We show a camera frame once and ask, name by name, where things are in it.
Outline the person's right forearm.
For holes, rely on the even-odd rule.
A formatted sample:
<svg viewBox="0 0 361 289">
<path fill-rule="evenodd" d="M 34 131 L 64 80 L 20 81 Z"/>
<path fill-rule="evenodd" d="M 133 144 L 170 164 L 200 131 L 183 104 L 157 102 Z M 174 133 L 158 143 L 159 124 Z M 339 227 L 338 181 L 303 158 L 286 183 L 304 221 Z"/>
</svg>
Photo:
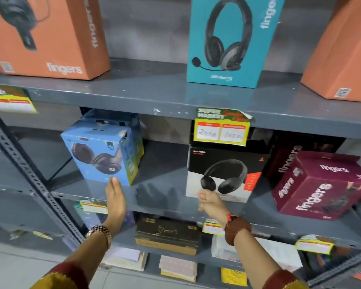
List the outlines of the person's right forearm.
<svg viewBox="0 0 361 289">
<path fill-rule="evenodd" d="M 247 230 L 240 230 L 234 247 L 253 289 L 263 289 L 266 281 L 281 267 Z"/>
</svg>

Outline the maroon yellow right sleeve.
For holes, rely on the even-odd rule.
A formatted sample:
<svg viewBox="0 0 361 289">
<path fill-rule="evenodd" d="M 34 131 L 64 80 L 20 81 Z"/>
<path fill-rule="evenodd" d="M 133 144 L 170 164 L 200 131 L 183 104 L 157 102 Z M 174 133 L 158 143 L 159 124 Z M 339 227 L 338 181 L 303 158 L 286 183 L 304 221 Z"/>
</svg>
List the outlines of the maroon yellow right sleeve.
<svg viewBox="0 0 361 289">
<path fill-rule="evenodd" d="M 299 280 L 291 272 L 280 269 L 274 272 L 265 282 L 262 289 L 310 289 L 305 282 Z"/>
</svg>

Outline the dark brown flat box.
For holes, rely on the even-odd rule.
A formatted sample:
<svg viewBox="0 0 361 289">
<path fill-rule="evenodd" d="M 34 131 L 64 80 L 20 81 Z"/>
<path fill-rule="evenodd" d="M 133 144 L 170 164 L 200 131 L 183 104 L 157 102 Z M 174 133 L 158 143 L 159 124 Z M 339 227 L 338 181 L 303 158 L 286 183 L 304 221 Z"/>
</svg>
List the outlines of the dark brown flat box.
<svg viewBox="0 0 361 289">
<path fill-rule="evenodd" d="M 136 222 L 138 245 L 195 256 L 201 230 L 196 223 L 144 216 Z"/>
</svg>

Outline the maroon yellow left sleeve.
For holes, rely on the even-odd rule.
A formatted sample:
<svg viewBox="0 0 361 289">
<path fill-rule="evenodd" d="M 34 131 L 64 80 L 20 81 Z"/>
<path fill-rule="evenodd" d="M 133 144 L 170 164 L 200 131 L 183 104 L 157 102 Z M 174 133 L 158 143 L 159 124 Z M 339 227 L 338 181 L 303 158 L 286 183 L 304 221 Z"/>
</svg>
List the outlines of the maroon yellow left sleeve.
<svg viewBox="0 0 361 289">
<path fill-rule="evenodd" d="M 53 267 L 29 289 L 89 289 L 83 270 L 73 262 Z"/>
</svg>

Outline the pale paper packet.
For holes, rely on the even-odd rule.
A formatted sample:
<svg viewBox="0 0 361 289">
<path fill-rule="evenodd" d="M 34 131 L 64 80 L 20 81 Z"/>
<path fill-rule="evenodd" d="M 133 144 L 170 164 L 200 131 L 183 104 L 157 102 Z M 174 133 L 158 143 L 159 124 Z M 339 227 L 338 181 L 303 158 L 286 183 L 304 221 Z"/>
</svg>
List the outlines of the pale paper packet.
<svg viewBox="0 0 361 289">
<path fill-rule="evenodd" d="M 145 268 L 148 253 L 136 249 L 112 246 L 105 254 L 103 267 L 118 267 L 142 272 Z"/>
</svg>

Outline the grey metal shelving rack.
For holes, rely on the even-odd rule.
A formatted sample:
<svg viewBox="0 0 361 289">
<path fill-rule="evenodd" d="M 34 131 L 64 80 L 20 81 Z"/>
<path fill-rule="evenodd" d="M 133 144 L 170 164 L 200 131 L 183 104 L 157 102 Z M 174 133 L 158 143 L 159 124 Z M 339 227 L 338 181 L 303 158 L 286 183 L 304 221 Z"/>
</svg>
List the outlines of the grey metal shelving rack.
<svg viewBox="0 0 361 289">
<path fill-rule="evenodd" d="M 301 72 L 320 39 L 337 0 L 285 0 L 266 71 L 256 89 L 186 82 L 186 64 L 111 58 L 111 71 L 93 81 L 6 76 L 0 84 L 24 88 L 41 115 L 0 113 L 0 227 L 28 231 L 20 244 L 35 249 L 66 243 L 71 250 L 84 238 L 84 224 L 68 204 L 101 200 L 101 183 L 84 180 L 63 141 L 62 131 L 89 107 L 140 114 L 149 139 L 138 176 L 127 188 L 130 209 L 201 222 L 186 198 L 186 159 L 191 119 L 196 107 L 239 109 L 253 116 L 255 127 L 352 138 L 361 143 L 361 102 L 326 100 L 300 84 Z M 164 29 L 174 30 L 186 49 L 191 0 L 100 0 L 105 32 L 111 38 L 126 30 L 153 35 L 160 50 L 173 50 Z M 279 214 L 271 184 L 261 177 L 249 204 L 229 203 L 248 216 L 256 232 L 292 242 L 317 234 L 347 248 L 361 250 L 361 204 L 340 220 L 326 222 Z M 344 264 L 309 277 L 320 285 L 360 285 L 351 273 L 361 268 L 361 252 Z"/>
</svg>

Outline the blue headphone box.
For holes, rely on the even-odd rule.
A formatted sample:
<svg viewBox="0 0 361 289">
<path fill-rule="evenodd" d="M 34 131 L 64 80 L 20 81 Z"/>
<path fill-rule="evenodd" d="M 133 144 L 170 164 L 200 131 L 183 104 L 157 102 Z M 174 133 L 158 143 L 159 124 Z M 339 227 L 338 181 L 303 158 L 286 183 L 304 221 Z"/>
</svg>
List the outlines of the blue headphone box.
<svg viewBox="0 0 361 289">
<path fill-rule="evenodd" d="M 108 182 L 112 176 L 132 185 L 138 162 L 130 127 L 79 120 L 61 137 L 85 179 Z"/>
<path fill-rule="evenodd" d="M 141 158 L 144 155 L 144 145 L 138 114 L 92 108 L 86 112 L 80 120 L 129 127 L 132 132 L 137 164 L 140 164 Z"/>
</svg>

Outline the person's right hand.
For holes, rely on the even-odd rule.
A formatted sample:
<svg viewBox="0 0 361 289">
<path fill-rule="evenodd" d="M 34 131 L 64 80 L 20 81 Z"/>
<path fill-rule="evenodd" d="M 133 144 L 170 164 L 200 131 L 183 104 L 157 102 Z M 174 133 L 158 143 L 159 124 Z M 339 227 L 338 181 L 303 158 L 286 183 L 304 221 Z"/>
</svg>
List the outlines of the person's right hand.
<svg viewBox="0 0 361 289">
<path fill-rule="evenodd" d="M 232 215 L 216 192 L 207 189 L 199 190 L 197 194 L 198 210 L 207 213 L 208 218 L 216 220 L 222 228 L 226 227 L 228 215 Z"/>
</svg>

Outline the beige paper packet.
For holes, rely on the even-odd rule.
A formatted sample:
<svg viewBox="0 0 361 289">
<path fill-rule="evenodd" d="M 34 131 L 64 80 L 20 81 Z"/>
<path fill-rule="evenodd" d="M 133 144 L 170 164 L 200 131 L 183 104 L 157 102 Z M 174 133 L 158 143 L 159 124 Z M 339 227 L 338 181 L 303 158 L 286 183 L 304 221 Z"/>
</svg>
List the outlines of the beige paper packet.
<svg viewBox="0 0 361 289">
<path fill-rule="evenodd" d="M 172 277 L 187 282 L 196 283 L 197 262 L 187 261 L 180 258 L 160 257 L 160 274 L 165 277 Z"/>
</svg>

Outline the black white headphone box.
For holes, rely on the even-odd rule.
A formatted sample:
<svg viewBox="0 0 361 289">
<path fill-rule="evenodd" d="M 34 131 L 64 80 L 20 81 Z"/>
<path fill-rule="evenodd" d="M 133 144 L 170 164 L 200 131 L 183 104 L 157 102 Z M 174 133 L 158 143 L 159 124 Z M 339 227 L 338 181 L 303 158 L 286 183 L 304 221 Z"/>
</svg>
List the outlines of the black white headphone box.
<svg viewBox="0 0 361 289">
<path fill-rule="evenodd" d="M 224 201 L 246 203 L 269 158 L 264 140 L 249 140 L 246 146 L 191 140 L 186 196 L 197 198 L 207 189 Z"/>
</svg>

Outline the maroon yellow sleeve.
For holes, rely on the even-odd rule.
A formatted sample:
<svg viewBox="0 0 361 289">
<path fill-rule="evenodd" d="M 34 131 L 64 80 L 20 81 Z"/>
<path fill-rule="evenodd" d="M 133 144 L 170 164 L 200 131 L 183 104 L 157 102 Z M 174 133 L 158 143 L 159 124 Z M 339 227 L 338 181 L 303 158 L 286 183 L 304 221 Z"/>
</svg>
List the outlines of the maroon yellow sleeve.
<svg viewBox="0 0 361 289">
<path fill-rule="evenodd" d="M 83 270 L 73 262 L 53 267 L 29 289 L 89 289 Z"/>
<path fill-rule="evenodd" d="M 305 282 L 299 280 L 291 272 L 280 269 L 274 272 L 265 282 L 262 289 L 310 289 Z"/>
</svg>

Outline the yellow packet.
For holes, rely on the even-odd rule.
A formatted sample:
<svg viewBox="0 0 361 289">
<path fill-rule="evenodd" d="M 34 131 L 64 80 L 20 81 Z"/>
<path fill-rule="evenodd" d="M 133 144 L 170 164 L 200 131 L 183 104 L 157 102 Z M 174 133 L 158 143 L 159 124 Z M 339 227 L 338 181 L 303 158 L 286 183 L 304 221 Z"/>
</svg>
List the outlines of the yellow packet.
<svg viewBox="0 0 361 289">
<path fill-rule="evenodd" d="M 221 281 L 225 284 L 247 287 L 246 272 L 221 267 Z"/>
</svg>

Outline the person's left hand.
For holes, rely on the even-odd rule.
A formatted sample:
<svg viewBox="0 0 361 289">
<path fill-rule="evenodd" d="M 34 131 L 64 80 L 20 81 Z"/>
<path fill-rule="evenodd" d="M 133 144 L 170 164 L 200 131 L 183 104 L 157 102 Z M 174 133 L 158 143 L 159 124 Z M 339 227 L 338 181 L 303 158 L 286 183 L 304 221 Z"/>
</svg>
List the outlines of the person's left hand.
<svg viewBox="0 0 361 289">
<path fill-rule="evenodd" d="M 119 232 L 126 214 L 126 201 L 122 192 L 122 198 L 119 200 L 107 200 L 108 214 L 103 226 L 107 227 L 112 237 Z"/>
</svg>

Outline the person's left forearm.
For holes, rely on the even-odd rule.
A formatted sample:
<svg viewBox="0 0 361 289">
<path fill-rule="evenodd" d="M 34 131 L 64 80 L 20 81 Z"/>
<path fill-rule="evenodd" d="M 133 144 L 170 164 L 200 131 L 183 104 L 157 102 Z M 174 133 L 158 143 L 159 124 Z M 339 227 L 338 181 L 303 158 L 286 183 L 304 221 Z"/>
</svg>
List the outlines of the person's left forearm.
<svg viewBox="0 0 361 289">
<path fill-rule="evenodd" d="M 106 237 L 97 232 L 87 238 L 65 262 L 73 262 L 79 266 L 90 283 L 107 250 Z"/>
</svg>

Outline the green yellow price label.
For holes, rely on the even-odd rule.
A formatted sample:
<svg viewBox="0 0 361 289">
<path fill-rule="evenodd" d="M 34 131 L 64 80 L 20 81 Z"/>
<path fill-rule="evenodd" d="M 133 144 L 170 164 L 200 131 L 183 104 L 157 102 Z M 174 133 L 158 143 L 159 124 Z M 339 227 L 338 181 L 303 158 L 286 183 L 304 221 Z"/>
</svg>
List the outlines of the green yellow price label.
<svg viewBox="0 0 361 289">
<path fill-rule="evenodd" d="M 334 245 L 332 239 L 310 234 L 298 239 L 294 248 L 299 251 L 329 255 Z"/>
<path fill-rule="evenodd" d="M 38 114 L 27 91 L 21 87 L 0 85 L 0 111 Z"/>
<path fill-rule="evenodd" d="M 217 236 L 225 235 L 225 231 L 221 227 L 221 225 L 218 223 L 218 221 L 216 221 L 214 219 L 210 219 L 210 218 L 205 220 L 203 227 L 202 227 L 202 232 L 207 233 L 207 234 L 217 235 Z"/>
<path fill-rule="evenodd" d="M 193 140 L 246 146 L 252 116 L 235 109 L 198 107 Z"/>
<path fill-rule="evenodd" d="M 83 211 L 86 213 L 108 214 L 106 202 L 103 201 L 80 201 Z"/>
</svg>

